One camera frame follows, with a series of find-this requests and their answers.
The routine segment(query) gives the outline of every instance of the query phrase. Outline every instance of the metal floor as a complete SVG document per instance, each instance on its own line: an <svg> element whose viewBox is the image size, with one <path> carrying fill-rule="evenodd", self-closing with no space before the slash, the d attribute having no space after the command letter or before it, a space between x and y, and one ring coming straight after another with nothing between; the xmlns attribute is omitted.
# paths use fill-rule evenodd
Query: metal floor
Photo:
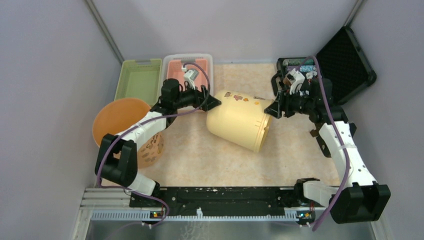
<svg viewBox="0 0 424 240"><path fill-rule="evenodd" d="M104 240L132 221L92 220L86 240ZM369 222L336 224L331 219L316 232L308 227L281 226L269 221L168 221L150 230L131 225L110 240L374 240Z"/></svg>

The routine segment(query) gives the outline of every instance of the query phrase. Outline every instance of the metal pole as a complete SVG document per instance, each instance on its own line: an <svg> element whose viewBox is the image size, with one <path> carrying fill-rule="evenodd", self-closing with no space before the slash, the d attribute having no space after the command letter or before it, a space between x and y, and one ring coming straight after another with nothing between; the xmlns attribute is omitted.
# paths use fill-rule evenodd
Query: metal pole
<svg viewBox="0 0 424 240"><path fill-rule="evenodd" d="M100 16L100 13L97 10L93 0L84 0L84 2L87 4L87 7L91 12L91 15L93 16L95 22L97 23L97 26L100 28L101 32L103 33L103 36L106 38L106 41L109 44L110 48L112 49L113 54L115 55L116 59L122 65L122 63L124 62L125 59L122 56L121 51L119 50L114 39L112 38L112 35L109 32L108 27L106 26L105 22L103 21L102 16Z"/></svg>
<svg viewBox="0 0 424 240"><path fill-rule="evenodd" d="M349 15L347 16L346 21L344 22L344 27L350 27L353 20L355 19L358 12L361 10L362 6L367 0L357 0L355 5L353 6L352 11L350 11Z"/></svg>

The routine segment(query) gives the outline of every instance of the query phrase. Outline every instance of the clear plastic box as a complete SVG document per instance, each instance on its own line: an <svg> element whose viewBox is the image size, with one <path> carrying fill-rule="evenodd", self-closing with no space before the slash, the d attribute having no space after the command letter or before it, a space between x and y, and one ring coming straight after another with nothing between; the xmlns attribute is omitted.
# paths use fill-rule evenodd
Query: clear plastic box
<svg viewBox="0 0 424 240"><path fill-rule="evenodd" d="M177 79L184 86L184 72L181 70L181 66L187 62L197 63L200 67L203 68L210 80L210 95L214 95L214 65L212 56L206 53L187 53L168 55L163 59L157 92L158 96L161 95L161 88L164 84L165 79ZM205 85L207 87L206 78L197 67L193 65L188 65L187 68L194 68L200 72L199 76L195 80L196 87L198 87L199 89L201 85ZM193 107L188 106L181 108L180 111L187 111L192 109Z"/></svg>

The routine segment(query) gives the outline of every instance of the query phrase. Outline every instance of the beige floor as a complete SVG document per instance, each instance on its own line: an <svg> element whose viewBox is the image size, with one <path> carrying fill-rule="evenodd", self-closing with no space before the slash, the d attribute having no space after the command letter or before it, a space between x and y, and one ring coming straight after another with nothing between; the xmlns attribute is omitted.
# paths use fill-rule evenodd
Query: beige floor
<svg viewBox="0 0 424 240"><path fill-rule="evenodd" d="M275 72L274 64L215 65L214 90L272 99ZM177 117L163 131L163 156L141 172L168 187L293 186L310 177L338 185L332 159L323 156L309 134L313 127L306 115L274 119L261 152L253 153L211 134L206 113Z"/></svg>

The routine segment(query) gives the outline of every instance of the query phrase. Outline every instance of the black case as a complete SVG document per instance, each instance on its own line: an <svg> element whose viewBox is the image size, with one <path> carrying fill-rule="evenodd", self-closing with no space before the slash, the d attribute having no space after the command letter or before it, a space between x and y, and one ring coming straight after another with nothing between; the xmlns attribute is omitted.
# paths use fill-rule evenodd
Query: black case
<svg viewBox="0 0 424 240"><path fill-rule="evenodd" d="M277 70L282 73L282 76L285 76L287 72L283 61L299 58L304 57L279 58ZM376 72L368 62L350 27L342 27L316 54L316 59L322 77L330 79L332 82L331 94L337 105L345 104L357 93L371 86L377 79ZM278 90L275 77L271 83L276 94Z"/></svg>

